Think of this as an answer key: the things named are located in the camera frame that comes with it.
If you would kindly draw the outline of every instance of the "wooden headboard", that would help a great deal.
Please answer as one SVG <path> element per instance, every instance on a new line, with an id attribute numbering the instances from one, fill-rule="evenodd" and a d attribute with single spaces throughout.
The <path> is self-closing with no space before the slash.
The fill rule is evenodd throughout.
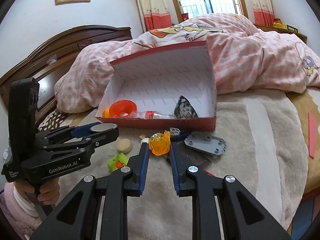
<path id="1" fill-rule="evenodd" d="M 57 105 L 53 90 L 55 83 L 68 72 L 79 52 L 93 43 L 131 40 L 130 29 L 85 25 L 50 38 L 0 78 L 0 95 L 6 109 L 11 83 L 34 77 L 40 83 L 36 121 L 42 122 Z"/>

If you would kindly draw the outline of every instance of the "red bottle label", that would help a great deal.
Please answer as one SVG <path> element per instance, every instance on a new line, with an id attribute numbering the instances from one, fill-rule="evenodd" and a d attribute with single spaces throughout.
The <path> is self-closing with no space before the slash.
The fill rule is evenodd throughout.
<path id="1" fill-rule="evenodd" d="M 155 111 L 146 111 L 146 115 L 144 116 L 145 119 L 153 119 L 153 114 Z"/>

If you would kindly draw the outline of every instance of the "pink box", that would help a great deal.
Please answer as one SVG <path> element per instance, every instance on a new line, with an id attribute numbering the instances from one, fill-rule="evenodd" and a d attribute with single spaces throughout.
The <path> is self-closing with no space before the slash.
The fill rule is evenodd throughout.
<path id="1" fill-rule="evenodd" d="M 99 105 L 96 118 L 103 123 L 139 129 L 213 131 L 217 92 L 208 47 L 193 41 L 148 49 L 114 60 L 115 73 Z M 119 100 L 131 100 L 138 112 L 173 114 L 180 96 L 193 106 L 198 118 L 104 118 L 102 112 Z"/>

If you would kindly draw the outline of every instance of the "plastic bottle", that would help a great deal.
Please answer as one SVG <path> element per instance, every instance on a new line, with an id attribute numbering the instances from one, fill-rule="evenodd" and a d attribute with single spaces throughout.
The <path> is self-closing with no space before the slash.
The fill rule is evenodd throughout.
<path id="1" fill-rule="evenodd" d="M 157 111 L 135 112 L 132 117 L 141 119 L 177 119 L 173 114 L 162 114 Z"/>

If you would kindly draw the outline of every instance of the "floral curtain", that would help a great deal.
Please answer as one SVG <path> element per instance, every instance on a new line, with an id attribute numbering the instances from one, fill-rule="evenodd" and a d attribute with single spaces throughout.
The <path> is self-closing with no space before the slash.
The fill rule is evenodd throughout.
<path id="1" fill-rule="evenodd" d="M 137 0 L 144 31 L 172 26 L 165 0 Z"/>
<path id="2" fill-rule="evenodd" d="M 256 24 L 273 26 L 273 9 L 271 0 L 253 0 L 254 19 Z"/>

